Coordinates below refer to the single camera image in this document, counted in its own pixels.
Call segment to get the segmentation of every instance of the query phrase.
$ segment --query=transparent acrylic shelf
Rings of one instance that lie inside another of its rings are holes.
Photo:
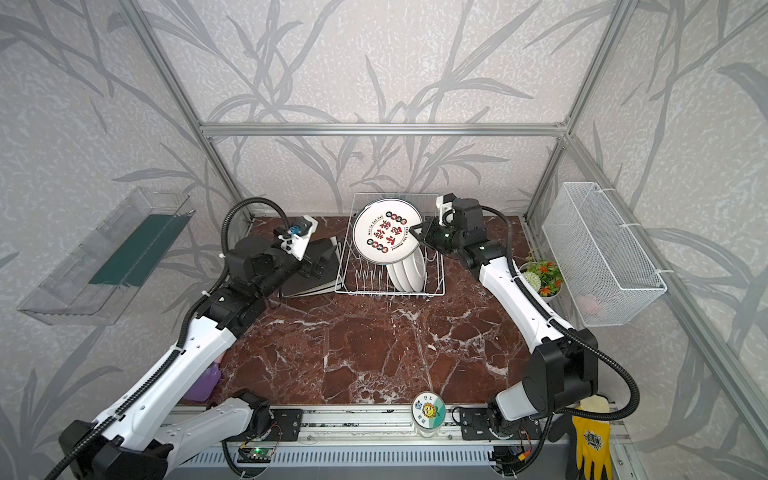
[[[136,188],[18,309],[49,325],[113,325],[194,214]]]

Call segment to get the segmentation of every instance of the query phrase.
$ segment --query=black mounting plate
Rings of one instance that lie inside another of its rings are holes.
[[[302,409],[270,409],[272,415],[274,415],[273,422],[277,423],[277,427],[272,428],[272,431],[267,435],[262,442],[295,442],[299,439],[299,430],[301,430],[301,415]],[[248,437],[240,434],[227,439],[230,442],[244,442],[248,440]]]
[[[499,437],[491,433],[491,428],[488,424],[488,408],[466,409],[458,407],[457,413],[459,424],[462,426],[462,438],[464,440],[499,440]],[[540,425],[537,425],[533,420],[521,420],[520,427],[525,428],[531,440],[536,440],[541,436]],[[515,431],[509,439],[519,440],[520,432]]]

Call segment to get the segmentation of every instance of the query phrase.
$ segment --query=white pot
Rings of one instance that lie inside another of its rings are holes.
[[[533,263],[531,263],[531,262],[525,262],[525,263],[523,263],[523,264],[522,264],[522,265],[519,267],[519,268],[520,268],[520,273],[523,273],[523,272],[527,272],[527,271],[528,271],[528,268],[529,268],[529,267],[530,267],[532,264],[533,264]],[[544,303],[550,303],[550,302],[551,302],[551,301],[552,301],[552,300],[553,300],[553,299],[554,299],[556,296],[560,295],[560,292],[561,292],[562,290],[563,290],[563,289],[562,289],[562,288],[560,288],[560,290],[558,290],[558,292],[557,292],[555,295],[550,295],[550,296],[541,296],[541,295],[539,295],[539,296],[541,297],[541,299],[542,299],[542,300],[544,300]]]

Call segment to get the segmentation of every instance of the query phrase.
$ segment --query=jar lid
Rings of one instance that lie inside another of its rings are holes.
[[[413,419],[424,429],[436,429],[445,420],[445,403],[434,392],[421,392],[413,400]]]

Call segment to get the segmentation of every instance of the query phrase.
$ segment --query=white wire basket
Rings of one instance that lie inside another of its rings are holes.
[[[623,325],[667,291],[594,182],[564,182],[542,230],[586,326]]]
[[[421,213],[422,218],[437,214],[436,194],[380,194],[356,193],[352,199],[346,236],[341,250],[341,264],[336,279],[336,293],[348,295],[381,296],[441,296],[445,295],[445,267],[442,255],[423,245],[419,248],[424,254],[426,283],[423,292],[400,292],[389,281],[386,266],[371,263],[362,258],[352,244],[352,227],[357,214],[368,204],[382,198],[399,198],[409,202]]]

